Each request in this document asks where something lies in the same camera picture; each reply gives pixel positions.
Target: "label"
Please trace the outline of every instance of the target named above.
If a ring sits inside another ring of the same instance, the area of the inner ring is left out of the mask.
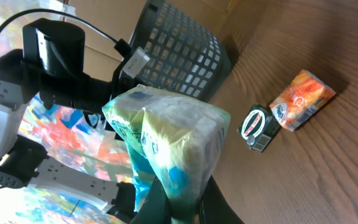
[[[270,142],[271,139],[272,139],[271,137],[269,137],[265,134],[262,134],[260,136],[260,138],[258,139],[258,141],[254,144],[252,149],[262,152],[265,149],[265,147],[267,146],[267,144]]]
[[[265,115],[261,110],[251,111],[242,124],[242,137],[247,140],[249,136],[258,136],[265,126]]]
[[[335,95],[312,73],[302,70],[271,104],[272,113],[283,128],[294,131]]]
[[[250,149],[262,152],[279,129],[280,124],[270,110],[267,111],[260,105],[253,105],[238,132]]]
[[[276,117],[278,122],[284,118],[287,114],[287,104],[286,103],[279,103],[272,108],[272,113]]]

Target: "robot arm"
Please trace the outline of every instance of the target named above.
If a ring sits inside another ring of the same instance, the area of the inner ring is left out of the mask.
[[[0,58],[0,161],[9,155],[0,163],[1,187],[65,192],[129,223],[135,215],[132,184],[105,181],[71,169],[49,157],[42,145],[18,136],[17,131],[28,102],[38,92],[46,107],[58,104],[101,114],[110,99],[140,83],[125,74],[118,79],[133,55],[139,57],[139,50],[133,52],[120,40],[116,48],[124,60],[112,81],[104,82],[82,71],[85,33],[79,27],[39,19],[23,28],[23,37],[23,50],[12,50]],[[142,59],[138,69],[147,63],[147,57]],[[108,124],[105,129],[112,130]]]

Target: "black plastic basket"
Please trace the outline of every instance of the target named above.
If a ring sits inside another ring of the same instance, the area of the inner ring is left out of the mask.
[[[216,36],[162,0],[147,2],[130,44],[150,56],[138,74],[142,81],[202,101],[213,96],[231,71]]]

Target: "wrapped package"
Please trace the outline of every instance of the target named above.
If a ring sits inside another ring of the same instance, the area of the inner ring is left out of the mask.
[[[172,217],[191,218],[218,162],[230,114],[194,98],[145,86],[116,97],[103,113],[127,144],[135,210],[157,176]]]
[[[294,131],[335,94],[311,72],[302,70],[270,104],[270,109],[283,128]]]
[[[272,112],[254,104],[237,132],[246,140],[249,149],[263,152],[279,129],[280,125]]]

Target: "colorful painting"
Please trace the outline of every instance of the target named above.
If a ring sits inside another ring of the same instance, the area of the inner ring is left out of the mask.
[[[97,122],[94,115],[91,122]],[[30,102],[19,134],[41,143],[50,156],[100,179],[132,182],[124,142],[98,124],[90,127],[81,111],[54,105],[46,110],[38,96]],[[69,195],[31,187],[0,190],[0,223],[120,223]]]
[[[47,7],[73,12],[56,0],[0,0],[0,24],[9,16],[30,8]],[[0,56],[22,47],[22,26],[51,14],[32,14],[15,20],[0,36]],[[41,143],[50,156],[76,170],[111,181],[132,182],[132,169],[125,144],[115,133],[88,126],[83,113],[53,106],[46,110],[38,96],[27,107],[19,134]],[[42,189],[0,189],[0,223],[121,223],[92,205]]]

